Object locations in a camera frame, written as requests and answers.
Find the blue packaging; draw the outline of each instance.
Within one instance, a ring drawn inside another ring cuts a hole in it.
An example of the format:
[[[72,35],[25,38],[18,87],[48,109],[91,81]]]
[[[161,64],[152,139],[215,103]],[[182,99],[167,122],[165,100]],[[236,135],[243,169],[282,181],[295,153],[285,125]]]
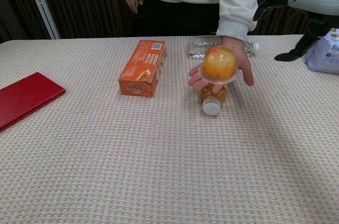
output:
[[[305,55],[309,70],[339,74],[339,29],[331,29]]]

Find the orange bottle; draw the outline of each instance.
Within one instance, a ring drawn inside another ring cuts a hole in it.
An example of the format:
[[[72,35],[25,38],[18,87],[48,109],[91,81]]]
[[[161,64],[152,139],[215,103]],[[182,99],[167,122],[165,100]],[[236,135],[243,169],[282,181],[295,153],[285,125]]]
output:
[[[200,93],[202,109],[205,114],[216,115],[226,100],[225,85],[236,78],[237,70],[232,51],[224,46],[210,48],[198,72],[202,79],[209,82]],[[218,94],[212,92],[214,84],[224,85]]]
[[[212,92],[213,84],[208,84],[200,92],[202,109],[207,115],[217,115],[226,100],[226,88],[223,86],[218,94]]]

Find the black pants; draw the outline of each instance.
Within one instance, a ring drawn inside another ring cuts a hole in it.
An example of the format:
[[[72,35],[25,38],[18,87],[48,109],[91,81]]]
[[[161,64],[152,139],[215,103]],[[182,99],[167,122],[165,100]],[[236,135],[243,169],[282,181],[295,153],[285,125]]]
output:
[[[138,6],[133,35],[178,36],[215,34],[219,4],[168,3],[145,0]]]

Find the person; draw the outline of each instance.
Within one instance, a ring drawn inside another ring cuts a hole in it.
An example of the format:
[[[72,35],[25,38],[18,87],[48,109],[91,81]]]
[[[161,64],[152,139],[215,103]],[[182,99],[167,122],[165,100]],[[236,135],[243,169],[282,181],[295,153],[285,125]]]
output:
[[[222,36],[222,44],[233,52],[245,83],[254,85],[251,63],[243,48],[247,32],[256,27],[253,15],[257,0],[126,0],[126,3],[136,14],[133,31],[138,36],[205,35],[215,30],[216,35]],[[197,91],[208,85],[199,77],[198,67],[189,75],[189,85]],[[215,85],[213,92],[218,93],[221,88],[222,85]]]

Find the plastic bottle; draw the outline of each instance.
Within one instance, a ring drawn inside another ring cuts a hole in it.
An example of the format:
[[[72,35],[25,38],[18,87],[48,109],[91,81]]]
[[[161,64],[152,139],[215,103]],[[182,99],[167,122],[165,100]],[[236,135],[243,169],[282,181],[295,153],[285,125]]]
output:
[[[190,37],[188,54],[192,58],[204,58],[205,53],[211,47],[220,46],[222,44],[221,36],[197,36]],[[260,49],[260,45],[257,42],[251,43],[245,41],[244,52],[248,55],[255,54]]]
[[[232,82],[237,75],[233,53],[224,46],[210,48],[199,66],[198,73],[202,79],[209,82],[200,92],[202,109],[207,115],[217,115],[226,100],[226,84]],[[214,84],[223,84],[218,94],[212,92]]]
[[[220,112],[221,106],[226,100],[226,88],[222,87],[218,94],[212,92],[213,84],[208,84],[200,92],[200,101],[202,109],[207,115],[217,115]]]

